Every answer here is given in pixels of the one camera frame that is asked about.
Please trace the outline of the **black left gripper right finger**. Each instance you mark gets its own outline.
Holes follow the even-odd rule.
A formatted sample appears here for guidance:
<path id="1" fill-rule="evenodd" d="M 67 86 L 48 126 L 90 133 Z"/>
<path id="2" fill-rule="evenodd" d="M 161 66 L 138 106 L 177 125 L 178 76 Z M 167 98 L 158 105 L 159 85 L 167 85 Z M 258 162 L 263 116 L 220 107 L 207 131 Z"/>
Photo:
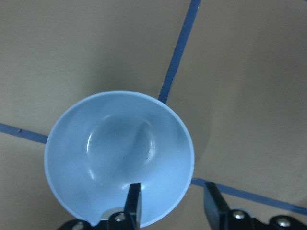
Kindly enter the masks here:
<path id="1" fill-rule="evenodd" d="M 265 224 L 241 209 L 231 209 L 213 182 L 204 184 L 204 212 L 212 230 L 305 230 L 306 224 L 286 215 Z"/>

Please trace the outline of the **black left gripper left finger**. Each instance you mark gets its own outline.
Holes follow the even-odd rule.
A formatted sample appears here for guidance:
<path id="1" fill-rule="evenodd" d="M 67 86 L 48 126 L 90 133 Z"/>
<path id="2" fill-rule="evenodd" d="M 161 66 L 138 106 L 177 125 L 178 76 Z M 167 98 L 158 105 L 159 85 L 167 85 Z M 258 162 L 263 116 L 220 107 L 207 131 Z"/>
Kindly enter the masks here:
<path id="1" fill-rule="evenodd" d="M 141 184 L 130 184 L 124 207 L 103 213 L 100 230 L 139 230 L 142 215 Z"/>

